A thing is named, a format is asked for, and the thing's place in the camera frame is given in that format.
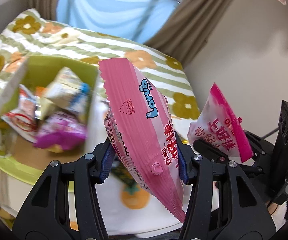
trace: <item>metal screw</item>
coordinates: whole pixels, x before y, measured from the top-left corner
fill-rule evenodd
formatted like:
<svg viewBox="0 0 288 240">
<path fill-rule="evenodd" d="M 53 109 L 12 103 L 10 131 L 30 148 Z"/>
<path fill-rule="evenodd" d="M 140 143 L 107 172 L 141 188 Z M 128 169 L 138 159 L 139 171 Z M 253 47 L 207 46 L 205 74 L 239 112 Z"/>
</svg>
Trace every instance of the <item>metal screw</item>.
<svg viewBox="0 0 288 240">
<path fill-rule="evenodd" d="M 233 161 L 230 161 L 230 162 L 228 163 L 228 165 L 229 165 L 230 167 L 232 167 L 232 168 L 236 168 L 237 163 L 236 163 L 236 162 L 233 162 Z"/>
<path fill-rule="evenodd" d="M 200 155 L 200 154 L 195 154 L 193 158 L 194 158 L 195 160 L 197 160 L 197 161 L 200 161 L 200 160 L 203 159 L 203 156 Z"/>
<path fill-rule="evenodd" d="M 94 155 L 93 155 L 92 153 L 88 153 L 88 154 L 85 154 L 84 158 L 85 158 L 86 160 L 91 160 L 91 159 L 94 158 Z"/>
<path fill-rule="evenodd" d="M 50 165 L 52 167 L 55 167 L 55 166 L 59 165 L 59 161 L 51 161 Z"/>
</svg>

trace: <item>black cable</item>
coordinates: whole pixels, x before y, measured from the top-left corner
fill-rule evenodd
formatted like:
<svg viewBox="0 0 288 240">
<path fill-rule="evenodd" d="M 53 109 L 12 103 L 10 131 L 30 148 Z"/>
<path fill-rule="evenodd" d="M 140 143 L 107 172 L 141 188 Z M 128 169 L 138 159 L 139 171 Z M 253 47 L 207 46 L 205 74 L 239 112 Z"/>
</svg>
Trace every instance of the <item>black cable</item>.
<svg viewBox="0 0 288 240">
<path fill-rule="evenodd" d="M 271 201 L 267 204 L 267 208 L 269 208 L 271 205 L 272 205 L 272 203 L 273 203 L 273 199 L 271 199 Z"/>
<path fill-rule="evenodd" d="M 265 139 L 265 138 L 267 138 L 268 136 L 271 136 L 273 133 L 276 133 L 277 131 L 278 131 L 278 127 L 277 127 L 276 129 L 274 129 L 273 131 L 269 132 L 268 134 L 264 135 L 264 136 L 262 137 L 262 139 Z"/>
</svg>

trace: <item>blue gripper pad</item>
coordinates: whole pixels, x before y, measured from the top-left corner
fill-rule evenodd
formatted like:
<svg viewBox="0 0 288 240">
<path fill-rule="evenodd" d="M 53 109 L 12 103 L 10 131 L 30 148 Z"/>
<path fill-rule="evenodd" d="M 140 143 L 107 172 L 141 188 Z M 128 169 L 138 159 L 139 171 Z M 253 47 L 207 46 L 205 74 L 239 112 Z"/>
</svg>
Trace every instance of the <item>blue gripper pad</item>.
<svg viewBox="0 0 288 240">
<path fill-rule="evenodd" d="M 115 150 L 113 146 L 109 144 L 102 160 L 101 172 L 99 176 L 102 183 L 104 182 L 105 179 L 108 178 L 109 172 L 112 167 L 112 163 L 114 161 L 114 157 L 115 157 Z"/>
<path fill-rule="evenodd" d="M 187 174 L 187 167 L 186 167 L 187 164 L 179 148 L 179 144 L 177 144 L 177 157 L 179 160 L 180 179 L 183 181 L 184 184 L 187 184 L 188 183 L 188 174 Z"/>
</svg>

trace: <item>purple candy bag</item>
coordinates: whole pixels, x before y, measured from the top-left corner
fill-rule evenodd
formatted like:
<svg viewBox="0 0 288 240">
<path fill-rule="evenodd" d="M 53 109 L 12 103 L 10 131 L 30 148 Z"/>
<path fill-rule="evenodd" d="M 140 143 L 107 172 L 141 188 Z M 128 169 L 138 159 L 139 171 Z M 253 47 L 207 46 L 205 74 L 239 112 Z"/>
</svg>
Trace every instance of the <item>purple candy bag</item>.
<svg viewBox="0 0 288 240">
<path fill-rule="evenodd" d="M 86 139 L 86 127 L 70 114 L 57 111 L 42 125 L 34 147 L 53 152 L 72 150 Z"/>
</svg>

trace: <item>blue curtain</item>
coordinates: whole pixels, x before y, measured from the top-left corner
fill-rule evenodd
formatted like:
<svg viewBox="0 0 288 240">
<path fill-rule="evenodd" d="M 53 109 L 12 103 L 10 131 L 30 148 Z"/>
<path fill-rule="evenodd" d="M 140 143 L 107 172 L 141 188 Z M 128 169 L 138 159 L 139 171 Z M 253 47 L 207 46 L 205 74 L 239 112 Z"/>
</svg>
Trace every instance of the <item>blue curtain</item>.
<svg viewBox="0 0 288 240">
<path fill-rule="evenodd" d="M 58 0 L 57 21 L 126 38 L 150 39 L 177 7 L 175 0 Z"/>
</svg>

